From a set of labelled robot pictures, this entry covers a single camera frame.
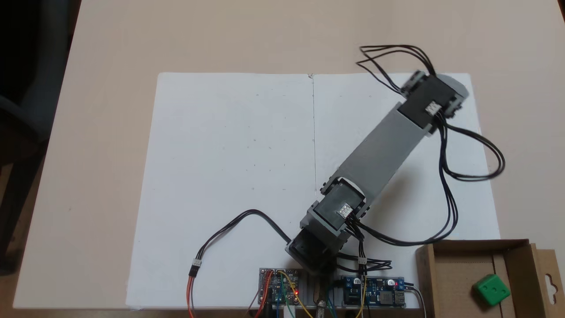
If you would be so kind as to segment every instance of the white sheet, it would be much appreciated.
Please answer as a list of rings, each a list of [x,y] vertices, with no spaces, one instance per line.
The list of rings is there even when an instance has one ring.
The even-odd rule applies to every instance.
[[[470,78],[452,76],[471,92],[452,122],[478,131]],[[393,75],[397,83],[407,78]],[[369,74],[315,75],[313,82],[301,74],[159,75],[127,305],[185,308],[196,252],[245,209],[264,211],[293,238],[317,189],[400,100]],[[479,143],[456,134],[449,138],[453,169],[487,170]],[[406,240],[441,228],[446,204],[438,149],[438,134],[422,141],[363,222]],[[499,238],[490,183],[450,185],[460,210],[451,238]],[[356,253],[351,241],[344,250]],[[243,220],[206,251],[195,306],[247,307],[257,291],[259,267],[297,267],[284,246],[259,217]],[[369,257],[393,260],[393,270],[377,274],[417,282],[414,249],[371,238],[365,248]],[[218,302],[218,286],[230,285],[233,296]],[[407,301],[418,306],[415,298]]]

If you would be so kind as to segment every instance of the blue circuit board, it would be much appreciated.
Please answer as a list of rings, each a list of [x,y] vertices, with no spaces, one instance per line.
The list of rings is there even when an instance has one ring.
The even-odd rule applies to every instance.
[[[364,290],[362,278],[342,276],[344,306],[360,306]],[[405,307],[404,277],[367,276],[364,306]]]
[[[282,277],[280,274],[277,274],[277,272],[280,270],[288,275],[292,283],[294,283],[294,288],[296,290],[300,289],[298,283],[300,282],[300,276],[302,275],[301,269],[259,268],[259,297],[257,297],[258,304],[261,304],[261,301],[263,300],[263,296],[265,296],[265,294],[267,293],[267,291],[264,290],[264,286],[266,283],[265,279],[267,278],[267,274],[269,273],[269,271],[275,273],[271,277],[271,280],[269,282],[269,288],[273,290],[271,301],[272,302],[280,301],[284,304],[285,302],[284,298],[286,298],[289,304],[293,304],[293,305],[299,304],[298,298],[296,298],[296,295],[294,295],[292,289],[290,288],[290,282],[286,279],[286,277]]]

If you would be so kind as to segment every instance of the table surface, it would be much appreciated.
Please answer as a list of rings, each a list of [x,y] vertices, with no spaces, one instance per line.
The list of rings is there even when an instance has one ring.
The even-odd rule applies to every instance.
[[[492,182],[501,236],[555,248],[565,273],[557,0],[83,0],[14,306],[125,307],[160,72],[360,72],[370,44],[418,45],[438,71],[471,74],[507,158]]]

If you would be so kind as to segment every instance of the lego piece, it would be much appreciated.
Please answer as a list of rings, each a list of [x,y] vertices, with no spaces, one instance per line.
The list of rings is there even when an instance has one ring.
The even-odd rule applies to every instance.
[[[473,288],[490,306],[494,306],[510,296],[510,289],[504,285],[500,277],[496,274],[485,276],[483,279],[476,282]]]

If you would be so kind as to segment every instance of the open cardboard box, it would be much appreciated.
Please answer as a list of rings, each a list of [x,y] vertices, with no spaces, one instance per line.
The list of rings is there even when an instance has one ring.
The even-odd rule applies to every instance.
[[[527,239],[443,240],[416,252],[420,289],[428,318],[565,317],[565,297],[554,250],[538,250]],[[485,306],[472,285],[497,274],[511,295]],[[550,299],[546,275],[557,292]]]

